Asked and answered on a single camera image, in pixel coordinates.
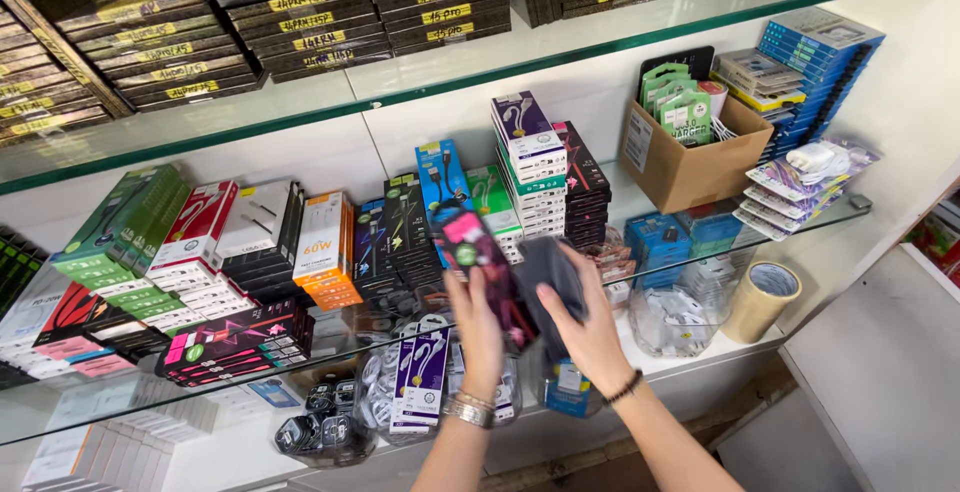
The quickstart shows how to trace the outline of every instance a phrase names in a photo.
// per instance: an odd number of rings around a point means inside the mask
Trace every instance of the clear plastic container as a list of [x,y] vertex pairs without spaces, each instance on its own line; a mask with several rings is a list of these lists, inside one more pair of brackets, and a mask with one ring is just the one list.
[[735,277],[728,258],[711,257],[685,266],[672,287],[634,290],[629,318],[636,345],[653,357],[700,355],[730,316]]

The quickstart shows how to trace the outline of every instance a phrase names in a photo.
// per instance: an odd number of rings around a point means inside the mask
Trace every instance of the bracelet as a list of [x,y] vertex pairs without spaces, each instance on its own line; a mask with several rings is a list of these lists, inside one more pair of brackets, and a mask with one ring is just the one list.
[[475,397],[474,395],[472,395],[472,394],[470,394],[470,393],[466,393],[466,392],[464,392],[464,391],[460,391],[460,392],[458,392],[457,394],[459,394],[460,396],[462,396],[463,400],[465,400],[466,402],[473,402],[475,405],[479,406],[480,408],[483,408],[484,410],[486,410],[486,411],[488,411],[488,412],[493,412],[493,411],[495,410],[494,405],[493,405],[492,403],[490,403],[490,402],[488,402],[488,401],[486,401],[486,400],[480,400],[480,399],[478,399],[477,397]]
[[623,387],[622,389],[620,389],[620,392],[618,392],[618,393],[616,393],[615,395],[613,395],[613,396],[607,398],[606,400],[604,400],[604,404],[607,405],[607,406],[609,406],[609,405],[613,404],[614,402],[620,400],[621,398],[623,398],[623,397],[629,395],[630,393],[634,392],[634,389],[636,389],[637,386],[639,386],[639,385],[641,384],[641,380],[643,380],[643,372],[642,372],[641,370],[636,370],[636,371],[633,373],[633,379],[631,379],[630,382],[627,383],[627,385],[626,385],[625,387]]

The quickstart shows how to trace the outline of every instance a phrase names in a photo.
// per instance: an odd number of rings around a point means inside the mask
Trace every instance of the silver bangle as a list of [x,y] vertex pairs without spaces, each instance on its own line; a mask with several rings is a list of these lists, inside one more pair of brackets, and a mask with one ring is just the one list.
[[481,429],[488,430],[494,427],[494,412],[452,397],[446,401],[443,415],[456,417]]

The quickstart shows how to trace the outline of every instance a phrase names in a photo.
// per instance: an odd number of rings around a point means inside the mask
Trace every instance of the woman's left hand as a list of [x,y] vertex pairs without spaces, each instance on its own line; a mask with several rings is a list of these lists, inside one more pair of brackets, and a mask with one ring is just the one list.
[[492,403],[503,374],[503,331],[487,304],[483,270],[470,269],[468,290],[450,269],[443,273],[457,320],[466,374],[462,392]]

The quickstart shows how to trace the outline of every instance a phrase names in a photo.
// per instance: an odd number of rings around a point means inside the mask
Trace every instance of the woman's right hand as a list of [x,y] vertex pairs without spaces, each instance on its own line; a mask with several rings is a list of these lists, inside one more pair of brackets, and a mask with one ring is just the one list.
[[589,316],[582,325],[578,323],[567,311],[557,292],[545,283],[536,287],[536,294],[557,324],[559,336],[570,352],[573,363],[600,389],[601,394],[610,398],[630,384],[635,371],[620,349],[614,314],[604,294],[596,265],[566,244],[560,243],[559,248],[577,269]]

